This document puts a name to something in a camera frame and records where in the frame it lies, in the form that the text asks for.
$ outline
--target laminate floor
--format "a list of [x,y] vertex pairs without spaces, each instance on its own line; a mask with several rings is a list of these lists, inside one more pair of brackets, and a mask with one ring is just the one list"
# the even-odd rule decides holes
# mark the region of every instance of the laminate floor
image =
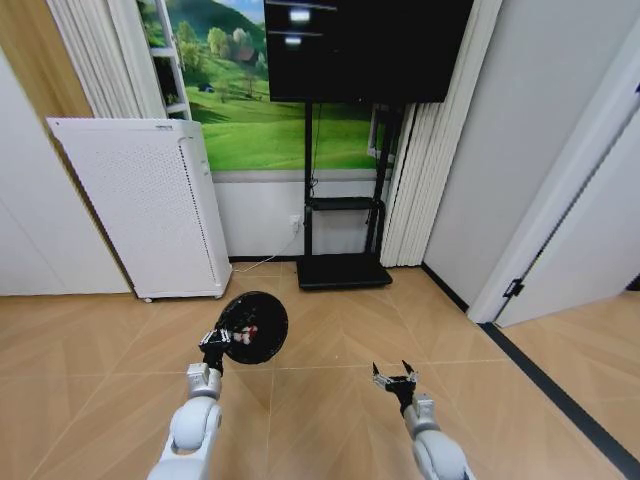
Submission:
[[381,290],[305,293],[294,264],[268,263],[219,301],[0,299],[2,478],[144,479],[198,340],[249,290],[281,299],[289,336],[266,364],[225,359],[212,478],[419,478],[397,402],[371,381],[372,361],[395,374],[402,359],[479,479],[621,478],[420,269],[391,274]]
[[502,330],[636,458],[640,458],[640,293]]

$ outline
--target door hinge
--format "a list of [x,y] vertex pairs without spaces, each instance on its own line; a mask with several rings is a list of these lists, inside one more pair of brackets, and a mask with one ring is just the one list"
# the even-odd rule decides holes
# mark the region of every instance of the door hinge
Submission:
[[517,297],[518,295],[520,295],[520,292],[522,291],[523,288],[524,288],[524,284],[522,283],[522,279],[514,278],[513,280],[511,280],[511,283],[509,284],[505,292],[502,294],[502,296],[504,298]]

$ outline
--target black tv screen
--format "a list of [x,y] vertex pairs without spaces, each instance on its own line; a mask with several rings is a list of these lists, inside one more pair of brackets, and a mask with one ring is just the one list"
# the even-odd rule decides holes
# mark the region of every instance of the black tv screen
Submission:
[[444,101],[473,0],[265,0],[273,101]]

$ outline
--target black disc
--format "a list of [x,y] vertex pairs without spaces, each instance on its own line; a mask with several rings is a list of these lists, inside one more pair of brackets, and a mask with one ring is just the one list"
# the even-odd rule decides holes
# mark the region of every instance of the black disc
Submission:
[[280,350],[287,338],[289,321],[276,297],[247,292],[222,311],[216,323],[216,329],[219,328],[232,334],[226,354],[236,362],[255,364],[266,362]]

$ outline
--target landscape wallpaper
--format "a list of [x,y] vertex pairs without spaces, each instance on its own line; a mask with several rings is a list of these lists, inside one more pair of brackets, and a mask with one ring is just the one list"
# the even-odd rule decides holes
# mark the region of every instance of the landscape wallpaper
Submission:
[[[193,119],[211,169],[304,167],[304,105],[269,101],[262,0],[166,0]],[[163,46],[153,0],[138,0],[151,46]],[[371,105],[314,105],[316,168],[375,168]]]

